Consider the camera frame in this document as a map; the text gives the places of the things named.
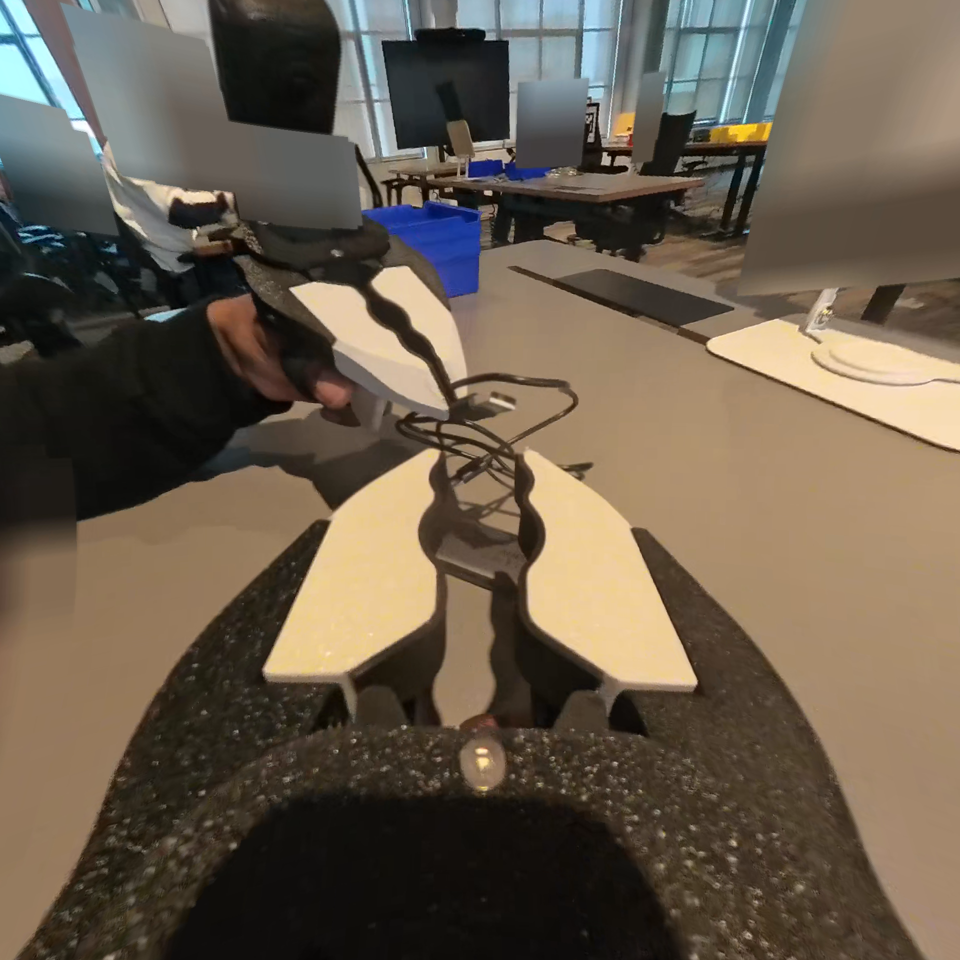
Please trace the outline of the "black monitor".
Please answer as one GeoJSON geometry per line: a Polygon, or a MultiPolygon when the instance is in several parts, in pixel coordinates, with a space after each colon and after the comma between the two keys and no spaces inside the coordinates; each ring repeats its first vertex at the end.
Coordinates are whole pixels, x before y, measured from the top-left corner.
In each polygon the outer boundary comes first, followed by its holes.
{"type": "Polygon", "coordinates": [[[399,150],[449,148],[448,124],[459,120],[475,143],[511,139],[508,40],[478,29],[419,30],[381,49],[399,150]]]}

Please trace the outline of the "person's left forearm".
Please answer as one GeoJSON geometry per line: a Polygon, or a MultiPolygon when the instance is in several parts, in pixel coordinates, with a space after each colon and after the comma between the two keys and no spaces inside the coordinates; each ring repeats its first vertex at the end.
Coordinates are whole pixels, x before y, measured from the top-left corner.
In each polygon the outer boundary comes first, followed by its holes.
{"type": "Polygon", "coordinates": [[[281,414],[231,367],[204,301],[2,367],[2,533],[122,511],[181,486],[281,414]]]}

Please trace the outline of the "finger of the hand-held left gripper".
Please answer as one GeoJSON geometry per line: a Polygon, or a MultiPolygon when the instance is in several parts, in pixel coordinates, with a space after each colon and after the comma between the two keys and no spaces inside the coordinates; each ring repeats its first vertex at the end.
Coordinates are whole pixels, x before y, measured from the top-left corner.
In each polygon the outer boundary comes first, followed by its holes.
{"type": "Polygon", "coordinates": [[[465,396],[468,375],[461,336],[446,306],[411,267],[386,267],[370,282],[371,316],[388,330],[409,365],[423,370],[436,396],[465,396]]]}
{"type": "Polygon", "coordinates": [[[340,374],[379,400],[442,422],[449,418],[448,396],[429,390],[424,371],[403,359],[394,335],[373,318],[360,290],[312,281],[292,287],[290,293],[315,329],[327,335],[340,374]]]}

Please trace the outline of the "black office chair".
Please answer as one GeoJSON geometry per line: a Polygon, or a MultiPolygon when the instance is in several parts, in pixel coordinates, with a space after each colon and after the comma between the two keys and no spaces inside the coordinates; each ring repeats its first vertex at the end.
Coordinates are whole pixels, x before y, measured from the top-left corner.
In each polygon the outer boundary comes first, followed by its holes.
{"type": "Polygon", "coordinates": [[[673,177],[687,147],[696,118],[696,111],[683,114],[663,113],[658,126],[652,158],[643,162],[642,176],[673,177]]]}

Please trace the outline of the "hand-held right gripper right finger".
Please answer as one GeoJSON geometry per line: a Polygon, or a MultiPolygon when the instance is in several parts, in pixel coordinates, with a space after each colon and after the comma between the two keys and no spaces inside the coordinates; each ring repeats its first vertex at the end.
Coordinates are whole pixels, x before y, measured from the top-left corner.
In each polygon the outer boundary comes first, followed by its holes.
{"type": "Polygon", "coordinates": [[[619,511],[532,449],[519,454],[514,497],[526,630],[594,681],[607,708],[626,691],[695,692],[690,657],[619,511]]]}

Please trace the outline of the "black desk mat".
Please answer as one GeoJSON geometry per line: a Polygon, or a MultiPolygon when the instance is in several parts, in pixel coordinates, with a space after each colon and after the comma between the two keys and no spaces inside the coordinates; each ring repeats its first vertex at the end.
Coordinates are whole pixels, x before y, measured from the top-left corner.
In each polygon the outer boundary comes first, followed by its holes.
{"type": "Polygon", "coordinates": [[[584,270],[557,278],[559,289],[637,318],[672,329],[732,312],[735,306],[689,294],[607,269],[584,270]]]}

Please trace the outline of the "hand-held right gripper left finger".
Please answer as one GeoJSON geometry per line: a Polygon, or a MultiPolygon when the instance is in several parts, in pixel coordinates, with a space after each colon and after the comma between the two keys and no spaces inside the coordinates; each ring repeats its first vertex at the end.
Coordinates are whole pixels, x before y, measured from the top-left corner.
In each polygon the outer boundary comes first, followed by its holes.
{"type": "Polygon", "coordinates": [[[362,694],[389,690],[414,721],[437,721],[445,657],[445,458],[426,449],[332,513],[262,668],[267,683],[331,685],[358,719],[362,694]]]}

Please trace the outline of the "wooden desk black legs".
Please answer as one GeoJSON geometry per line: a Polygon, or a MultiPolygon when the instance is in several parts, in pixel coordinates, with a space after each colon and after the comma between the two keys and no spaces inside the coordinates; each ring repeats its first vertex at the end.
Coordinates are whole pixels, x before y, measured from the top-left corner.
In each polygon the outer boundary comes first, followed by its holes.
{"type": "Polygon", "coordinates": [[[639,260],[648,246],[663,241],[674,200],[704,185],[702,177],[621,174],[550,174],[524,180],[501,176],[429,176],[438,191],[493,194],[493,246],[544,239],[546,229],[572,223],[599,253],[623,252],[639,260]]]}
{"type": "Polygon", "coordinates": [[[718,231],[720,235],[739,237],[748,231],[749,214],[760,183],[767,147],[767,141],[760,139],[689,142],[681,149],[682,160],[736,161],[726,193],[718,231]]]}

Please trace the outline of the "grey usb port hub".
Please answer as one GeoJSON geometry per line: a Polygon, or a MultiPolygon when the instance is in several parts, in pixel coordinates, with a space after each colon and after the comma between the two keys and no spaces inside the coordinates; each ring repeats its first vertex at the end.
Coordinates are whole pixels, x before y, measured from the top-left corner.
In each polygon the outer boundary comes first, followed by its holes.
{"type": "Polygon", "coordinates": [[[446,575],[493,591],[498,577],[516,583],[526,559],[516,534],[478,522],[449,528],[438,545],[436,563],[446,575]]]}

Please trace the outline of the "blue plastic bin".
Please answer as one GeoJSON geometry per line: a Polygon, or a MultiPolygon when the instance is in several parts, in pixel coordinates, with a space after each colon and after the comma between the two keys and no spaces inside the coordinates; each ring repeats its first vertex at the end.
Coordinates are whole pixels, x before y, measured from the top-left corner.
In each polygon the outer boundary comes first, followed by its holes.
{"type": "Polygon", "coordinates": [[[449,298],[473,295],[479,288],[481,214],[445,202],[427,201],[370,208],[364,215],[383,226],[435,268],[449,298]]]}

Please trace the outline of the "small blue tray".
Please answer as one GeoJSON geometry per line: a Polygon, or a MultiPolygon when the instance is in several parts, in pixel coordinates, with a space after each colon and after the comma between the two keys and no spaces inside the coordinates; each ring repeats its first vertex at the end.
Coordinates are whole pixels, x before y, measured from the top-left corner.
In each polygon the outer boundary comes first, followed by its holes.
{"type": "Polygon", "coordinates": [[[550,167],[519,167],[514,160],[471,160],[466,166],[466,176],[471,180],[493,179],[511,183],[525,183],[542,179],[552,172],[550,167]]]}

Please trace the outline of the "person's left hand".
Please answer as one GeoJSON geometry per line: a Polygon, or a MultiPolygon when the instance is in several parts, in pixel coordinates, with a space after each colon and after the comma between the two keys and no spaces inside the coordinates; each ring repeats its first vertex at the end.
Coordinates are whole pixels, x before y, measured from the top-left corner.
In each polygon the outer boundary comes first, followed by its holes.
{"type": "Polygon", "coordinates": [[[213,300],[206,318],[227,364],[267,401],[313,403],[332,420],[353,413],[354,383],[323,361],[306,362],[300,386],[289,378],[278,336],[260,321],[249,294],[213,300]]]}

